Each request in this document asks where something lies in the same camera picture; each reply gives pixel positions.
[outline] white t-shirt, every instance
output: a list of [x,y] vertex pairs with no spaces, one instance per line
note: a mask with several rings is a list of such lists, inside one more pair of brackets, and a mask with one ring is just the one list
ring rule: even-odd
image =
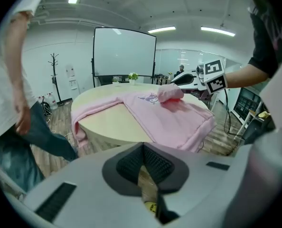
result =
[[[0,136],[16,123],[18,117],[18,114],[14,109],[12,86],[3,57],[5,28],[10,23],[11,17],[18,12],[26,11],[33,16],[40,2],[41,0],[18,0],[3,24],[0,26]],[[37,100],[32,94],[31,87],[26,79],[24,70],[23,84],[25,97],[29,107],[31,108]]]

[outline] round table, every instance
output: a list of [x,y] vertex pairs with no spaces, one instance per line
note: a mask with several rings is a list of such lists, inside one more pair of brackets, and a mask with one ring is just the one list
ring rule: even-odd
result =
[[[86,103],[94,102],[100,98],[117,93],[147,90],[157,92],[159,87],[159,85],[142,83],[136,83],[136,85],[119,84],[119,86],[104,85],[96,87],[80,94],[73,101],[71,110],[73,111]],[[190,94],[185,94],[183,100],[207,109],[207,106],[202,101]],[[114,147],[129,143],[151,142],[149,136],[124,104],[117,104],[85,117],[79,121],[79,124],[86,132],[88,139],[97,141],[98,145],[107,144],[108,147]]]

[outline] black sleeve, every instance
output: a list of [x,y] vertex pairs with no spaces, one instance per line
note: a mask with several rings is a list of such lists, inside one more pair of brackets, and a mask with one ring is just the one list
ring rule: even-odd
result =
[[254,27],[255,49],[249,64],[272,77],[278,68],[276,55],[265,25],[260,18],[251,14]]

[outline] water bottle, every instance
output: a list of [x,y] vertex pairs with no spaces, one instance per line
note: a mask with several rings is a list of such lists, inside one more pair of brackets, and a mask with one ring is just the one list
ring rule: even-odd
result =
[[50,104],[51,110],[56,110],[57,109],[56,99],[53,96],[52,92],[48,94],[48,102]]

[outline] jeans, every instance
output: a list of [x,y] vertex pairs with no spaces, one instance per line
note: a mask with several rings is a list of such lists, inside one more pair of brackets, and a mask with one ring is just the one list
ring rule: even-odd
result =
[[68,161],[77,158],[68,140],[50,131],[40,103],[36,102],[31,107],[30,114],[31,128],[26,135],[18,135],[12,126],[0,136],[0,167],[26,192],[44,179],[32,154],[31,144]]

